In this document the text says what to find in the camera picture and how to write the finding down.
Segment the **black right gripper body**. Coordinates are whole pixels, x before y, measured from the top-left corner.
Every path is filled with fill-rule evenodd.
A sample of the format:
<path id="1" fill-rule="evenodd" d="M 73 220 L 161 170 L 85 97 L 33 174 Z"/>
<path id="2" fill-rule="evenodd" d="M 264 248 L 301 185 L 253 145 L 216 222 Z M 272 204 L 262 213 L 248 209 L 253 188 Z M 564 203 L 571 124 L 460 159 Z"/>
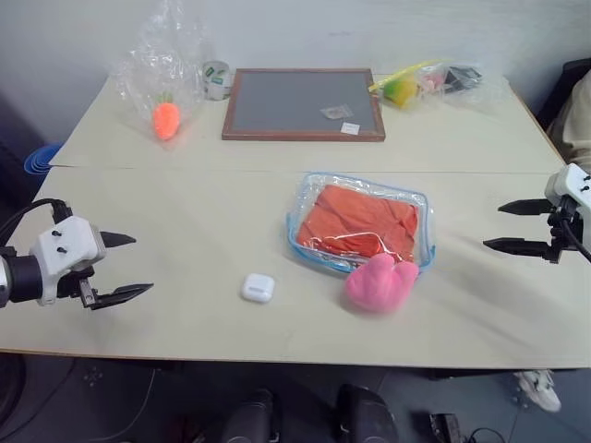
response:
<path id="1" fill-rule="evenodd" d="M 578 212 L 578 203 L 569 196 L 561 197 L 548 218 L 550 226 L 550 251 L 546 258 L 558 264 L 563 251 L 583 253 L 583 219 Z"/>

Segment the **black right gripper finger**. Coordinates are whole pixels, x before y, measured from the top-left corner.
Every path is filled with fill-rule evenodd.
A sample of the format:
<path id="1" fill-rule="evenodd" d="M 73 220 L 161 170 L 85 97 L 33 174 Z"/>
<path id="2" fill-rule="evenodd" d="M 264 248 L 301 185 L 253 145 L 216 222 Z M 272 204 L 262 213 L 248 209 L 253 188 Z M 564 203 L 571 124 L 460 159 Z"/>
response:
<path id="1" fill-rule="evenodd" d="M 483 245 L 501 253 L 523 256 L 541 257 L 546 259 L 550 251 L 550 245 L 545 242 L 525 240 L 517 237 L 499 237 L 484 240 Z"/>
<path id="2" fill-rule="evenodd" d="M 550 213 L 546 198 L 519 199 L 498 207 L 498 211 L 513 215 L 541 215 Z"/>

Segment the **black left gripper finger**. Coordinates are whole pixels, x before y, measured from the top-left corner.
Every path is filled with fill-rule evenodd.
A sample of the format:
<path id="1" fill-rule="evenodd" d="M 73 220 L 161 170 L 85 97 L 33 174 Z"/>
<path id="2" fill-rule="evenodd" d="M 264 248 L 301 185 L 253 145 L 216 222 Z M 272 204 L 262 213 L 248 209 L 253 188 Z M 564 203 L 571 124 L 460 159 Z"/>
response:
<path id="1" fill-rule="evenodd" d="M 136 243 L 137 240 L 130 235 L 123 233 L 112 233 L 101 231 L 101 238 L 106 248 L 114 248 L 122 245 Z"/>
<path id="2" fill-rule="evenodd" d="M 118 287 L 111 293 L 96 295 L 95 301 L 90 304 L 90 309 L 98 310 L 126 303 L 134 299 L 135 297 L 147 292 L 152 287 L 152 283 L 137 283 Z"/>

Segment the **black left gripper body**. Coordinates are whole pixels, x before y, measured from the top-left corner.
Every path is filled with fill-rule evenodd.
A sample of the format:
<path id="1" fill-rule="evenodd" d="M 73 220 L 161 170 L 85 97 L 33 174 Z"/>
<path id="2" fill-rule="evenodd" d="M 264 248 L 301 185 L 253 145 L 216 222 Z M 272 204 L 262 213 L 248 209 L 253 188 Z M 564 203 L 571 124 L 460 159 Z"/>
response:
<path id="1" fill-rule="evenodd" d="M 59 280 L 56 297 L 58 299 L 78 298 L 85 308 L 98 308 L 98 292 L 90 285 L 90 277 L 94 274 L 93 266 L 82 270 L 71 270 Z"/>

